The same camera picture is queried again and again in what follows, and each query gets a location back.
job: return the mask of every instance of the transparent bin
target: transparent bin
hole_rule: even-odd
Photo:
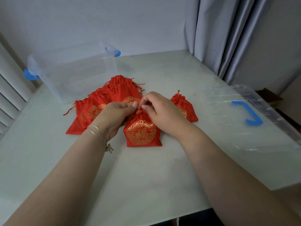
[[[120,51],[101,42],[43,51],[28,56],[28,71],[37,75],[62,104],[87,97],[117,75]]]
[[[258,152],[301,150],[300,133],[250,87],[211,87],[205,94],[215,121],[225,135],[231,136],[235,149]],[[246,119],[253,121],[254,117],[244,106],[235,106],[232,101],[246,102],[263,123],[247,124]]]

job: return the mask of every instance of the silver bracelet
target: silver bracelet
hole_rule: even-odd
[[[106,152],[110,152],[110,153],[112,153],[112,151],[114,150],[112,147],[111,147],[111,144],[106,144],[106,143],[104,143],[99,137],[98,137],[98,135],[96,135],[95,134],[95,132],[93,132],[93,130],[91,130],[89,127],[90,126],[92,126],[92,127],[94,127],[94,128],[96,128],[98,131],[100,131],[99,130],[99,128],[97,128],[95,125],[89,125],[88,127],[87,127],[87,129],[89,129],[89,131],[94,135],[94,136],[96,136],[99,140],[100,140],[100,142],[103,144],[103,145],[105,145],[106,146]]]

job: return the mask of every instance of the hand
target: hand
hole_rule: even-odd
[[[140,102],[152,122],[162,131],[179,139],[193,126],[175,104],[156,92],[149,92]]]
[[[105,141],[108,142],[116,136],[118,129],[126,125],[128,117],[132,115],[138,107],[137,102],[111,102],[95,118],[92,125],[95,125],[102,132]]]

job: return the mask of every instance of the white wall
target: white wall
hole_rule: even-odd
[[[301,68],[301,0],[274,0],[234,84],[283,91]]]
[[[186,0],[0,0],[0,32],[33,51],[104,40],[122,55],[186,49]]]

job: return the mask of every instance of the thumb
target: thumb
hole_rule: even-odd
[[[122,111],[124,115],[127,117],[129,115],[132,115],[137,108],[138,108],[138,103],[133,102],[133,104],[128,103],[128,106],[126,108],[123,108]]]
[[[146,113],[151,119],[155,118],[155,116],[157,115],[155,110],[149,105],[142,105],[141,108],[146,111]]]

